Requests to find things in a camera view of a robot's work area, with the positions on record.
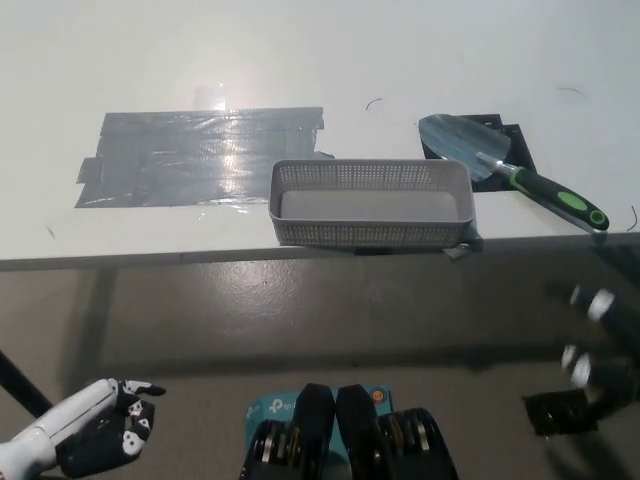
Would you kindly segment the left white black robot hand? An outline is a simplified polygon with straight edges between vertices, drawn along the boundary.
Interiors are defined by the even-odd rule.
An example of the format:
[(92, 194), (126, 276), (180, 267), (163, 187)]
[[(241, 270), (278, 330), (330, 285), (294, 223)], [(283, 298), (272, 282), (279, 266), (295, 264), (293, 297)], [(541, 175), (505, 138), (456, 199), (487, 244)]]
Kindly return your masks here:
[(154, 428), (155, 405), (144, 397), (165, 393), (146, 381), (95, 381), (1, 444), (1, 477), (35, 479), (59, 469), (83, 479), (135, 462)]

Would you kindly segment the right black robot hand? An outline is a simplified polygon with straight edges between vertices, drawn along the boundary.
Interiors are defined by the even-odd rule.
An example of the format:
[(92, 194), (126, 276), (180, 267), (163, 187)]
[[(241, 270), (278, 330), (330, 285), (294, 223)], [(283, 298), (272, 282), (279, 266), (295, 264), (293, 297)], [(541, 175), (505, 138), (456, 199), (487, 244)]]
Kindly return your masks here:
[(639, 401), (639, 311), (607, 288), (550, 280), (545, 294), (582, 315), (608, 338), (616, 358), (597, 362), (584, 346), (570, 342), (560, 357), (562, 371), (587, 400), (586, 416), (597, 422)]

